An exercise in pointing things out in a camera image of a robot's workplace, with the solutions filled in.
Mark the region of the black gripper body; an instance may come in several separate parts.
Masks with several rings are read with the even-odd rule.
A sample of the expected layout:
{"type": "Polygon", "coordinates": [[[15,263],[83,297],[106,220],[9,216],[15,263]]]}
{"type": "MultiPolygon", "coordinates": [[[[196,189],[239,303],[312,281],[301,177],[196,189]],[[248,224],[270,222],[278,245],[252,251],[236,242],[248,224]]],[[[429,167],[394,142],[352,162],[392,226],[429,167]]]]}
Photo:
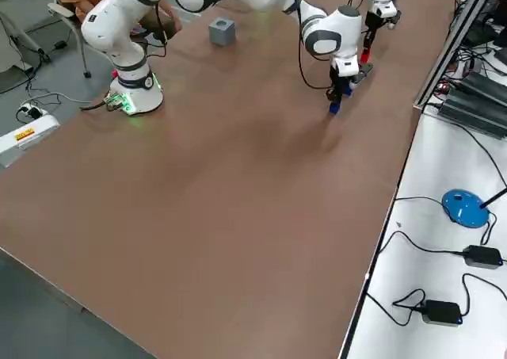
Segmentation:
{"type": "Polygon", "coordinates": [[[373,12],[367,12],[365,18],[365,26],[368,31],[376,31],[381,29],[383,26],[387,26],[388,29],[392,30],[397,25],[397,16],[381,18],[373,12]]]}
{"type": "Polygon", "coordinates": [[[330,81],[333,89],[349,89],[353,76],[340,76],[337,68],[330,67],[330,81]]]}

